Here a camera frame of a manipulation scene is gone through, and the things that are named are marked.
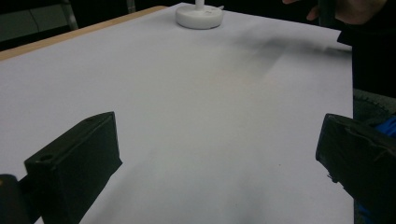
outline white tabletop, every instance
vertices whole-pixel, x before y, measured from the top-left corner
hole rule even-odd
[[[116,114],[121,168],[82,223],[353,223],[315,160],[326,113],[352,115],[338,31],[181,5],[0,62],[0,172],[79,121]]]

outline person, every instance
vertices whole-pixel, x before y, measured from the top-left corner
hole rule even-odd
[[[291,4],[298,0],[282,0]],[[335,18],[345,24],[338,41],[352,46],[353,87],[396,98],[396,1],[334,0]],[[307,14],[309,21],[320,13],[318,6]]]

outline white stand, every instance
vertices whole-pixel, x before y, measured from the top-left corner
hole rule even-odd
[[[205,0],[195,0],[195,6],[179,7],[176,10],[176,21],[181,26],[206,30],[221,25],[223,10],[219,7],[205,6]]]

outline blue object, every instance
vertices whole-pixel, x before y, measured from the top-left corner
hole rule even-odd
[[[396,116],[393,116],[392,118],[387,119],[387,121],[378,124],[375,128],[387,136],[396,138]],[[374,220],[376,220],[376,217],[380,216],[380,214],[374,214],[370,212],[359,203],[358,210],[366,224],[375,224]]]
[[[387,136],[396,138],[396,117],[388,119],[387,121],[377,125],[375,128]]]

